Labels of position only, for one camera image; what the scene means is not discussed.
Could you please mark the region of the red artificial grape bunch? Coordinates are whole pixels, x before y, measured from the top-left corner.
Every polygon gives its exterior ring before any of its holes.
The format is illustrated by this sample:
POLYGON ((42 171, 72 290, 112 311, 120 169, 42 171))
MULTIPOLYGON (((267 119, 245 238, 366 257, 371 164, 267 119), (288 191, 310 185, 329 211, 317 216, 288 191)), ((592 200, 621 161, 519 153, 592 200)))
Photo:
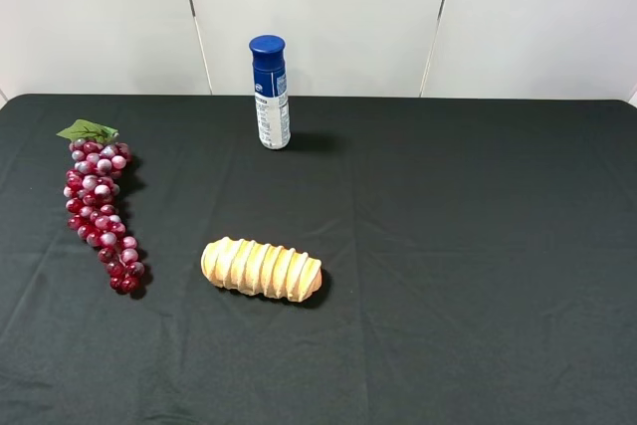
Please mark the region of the red artificial grape bunch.
POLYGON ((80 118, 57 136, 69 142, 73 161, 63 190, 68 227, 97 251, 110 287, 131 295, 142 286, 145 266, 116 206, 118 181, 133 164, 130 148, 118 140, 116 129, 80 118))

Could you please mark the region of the blue and white bottle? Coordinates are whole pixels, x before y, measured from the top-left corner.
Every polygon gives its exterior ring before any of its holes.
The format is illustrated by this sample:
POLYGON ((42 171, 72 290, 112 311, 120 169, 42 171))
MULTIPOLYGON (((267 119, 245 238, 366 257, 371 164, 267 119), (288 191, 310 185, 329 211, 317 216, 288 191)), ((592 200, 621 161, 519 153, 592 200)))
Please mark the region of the blue and white bottle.
POLYGON ((286 147, 291 138, 285 41, 275 35, 252 39, 254 96, 258 135, 268 149, 286 147))

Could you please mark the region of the ridged bread loaf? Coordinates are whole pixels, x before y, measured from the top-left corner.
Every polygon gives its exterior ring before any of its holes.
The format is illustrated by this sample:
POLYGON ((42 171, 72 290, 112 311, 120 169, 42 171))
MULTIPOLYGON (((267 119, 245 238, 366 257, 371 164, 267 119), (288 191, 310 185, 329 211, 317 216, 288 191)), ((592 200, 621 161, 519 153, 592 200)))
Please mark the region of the ridged bread loaf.
POLYGON ((254 240, 224 237, 212 242, 204 248, 200 265, 213 286, 246 296, 301 303, 322 285, 320 260, 254 240))

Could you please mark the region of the black tablecloth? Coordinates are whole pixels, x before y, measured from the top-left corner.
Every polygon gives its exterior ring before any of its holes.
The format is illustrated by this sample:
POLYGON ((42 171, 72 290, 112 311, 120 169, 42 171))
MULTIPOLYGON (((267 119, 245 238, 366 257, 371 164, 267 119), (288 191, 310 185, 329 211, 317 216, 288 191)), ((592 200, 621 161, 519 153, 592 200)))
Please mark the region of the black tablecloth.
POLYGON ((5 424, 632 424, 636 110, 621 101, 20 96, 1 111, 5 424), (57 133, 133 155, 145 275, 68 227, 57 133), (301 303, 213 286, 217 240, 321 261, 301 303))

